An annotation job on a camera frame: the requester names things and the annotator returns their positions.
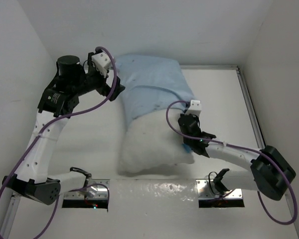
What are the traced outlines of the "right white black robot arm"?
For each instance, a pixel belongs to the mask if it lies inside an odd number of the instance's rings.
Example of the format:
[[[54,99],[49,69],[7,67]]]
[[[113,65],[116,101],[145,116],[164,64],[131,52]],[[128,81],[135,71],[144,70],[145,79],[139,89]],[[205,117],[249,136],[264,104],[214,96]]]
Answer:
[[[249,149],[225,144],[210,133],[202,131],[193,114],[181,114],[178,119],[183,141],[194,153],[221,159],[242,167],[244,171],[224,168],[216,174],[210,189],[224,195],[240,188],[259,191],[269,199],[279,201],[296,177],[296,172],[273,146]]]

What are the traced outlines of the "light blue pillowcase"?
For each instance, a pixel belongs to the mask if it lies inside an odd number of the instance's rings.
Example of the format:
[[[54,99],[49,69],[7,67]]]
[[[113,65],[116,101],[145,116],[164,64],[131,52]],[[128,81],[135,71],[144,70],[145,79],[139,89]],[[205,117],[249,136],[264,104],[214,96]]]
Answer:
[[[122,55],[116,69],[125,89],[120,93],[126,126],[176,101],[194,100],[178,61],[145,55]]]

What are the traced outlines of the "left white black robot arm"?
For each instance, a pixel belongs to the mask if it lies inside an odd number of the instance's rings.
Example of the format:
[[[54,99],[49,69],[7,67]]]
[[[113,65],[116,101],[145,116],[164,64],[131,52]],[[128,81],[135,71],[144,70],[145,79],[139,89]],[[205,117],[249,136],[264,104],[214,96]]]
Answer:
[[[39,101],[28,148],[13,171],[2,180],[3,188],[46,205],[54,203],[63,193],[85,187],[92,176],[76,167],[65,174],[48,175],[54,148],[69,119],[115,100],[125,89],[114,58],[103,47],[88,53],[84,63],[77,56],[61,56],[56,61],[56,69]],[[91,91],[97,91],[105,99],[88,110],[74,112],[80,96]]]

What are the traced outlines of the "white pillow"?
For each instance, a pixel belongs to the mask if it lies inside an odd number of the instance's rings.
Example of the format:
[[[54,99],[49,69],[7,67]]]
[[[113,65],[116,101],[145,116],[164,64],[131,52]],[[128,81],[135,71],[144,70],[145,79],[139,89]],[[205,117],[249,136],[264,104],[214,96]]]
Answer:
[[[160,174],[163,168],[193,164],[194,156],[183,145],[179,131],[181,110],[154,111],[131,121],[123,137],[118,159],[120,174]]]

